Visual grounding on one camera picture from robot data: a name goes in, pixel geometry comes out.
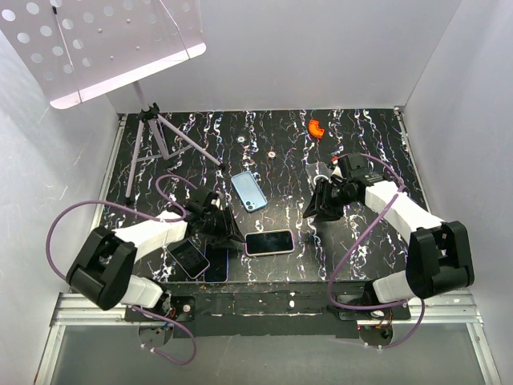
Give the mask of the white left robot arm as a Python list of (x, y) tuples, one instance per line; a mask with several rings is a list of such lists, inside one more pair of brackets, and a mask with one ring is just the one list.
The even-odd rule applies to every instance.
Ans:
[(135, 305), (143, 307), (152, 320), (165, 319), (171, 309), (165, 288), (132, 273), (138, 260), (194, 234), (205, 235), (214, 246), (244, 241), (232, 211), (221, 205), (219, 193), (196, 188), (184, 202), (184, 210), (184, 215), (165, 210), (127, 228), (93, 229), (67, 272), (68, 285), (103, 310), (120, 303)]

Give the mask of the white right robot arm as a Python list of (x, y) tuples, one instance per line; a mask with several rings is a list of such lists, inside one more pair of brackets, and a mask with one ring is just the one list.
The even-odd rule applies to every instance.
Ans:
[(359, 202), (378, 215), (346, 252), (344, 261), (380, 221), (386, 221), (407, 242), (404, 270), (367, 282), (361, 298), (350, 303), (329, 297), (339, 309), (364, 311), (376, 319), (412, 298), (432, 298), (475, 282), (466, 226), (423, 209), (408, 197), (402, 178), (388, 164), (380, 171), (370, 167), (378, 161), (371, 155), (351, 153), (333, 158), (329, 166), (316, 167), (310, 179), (313, 195), (303, 212), (316, 222), (338, 221), (347, 205)]

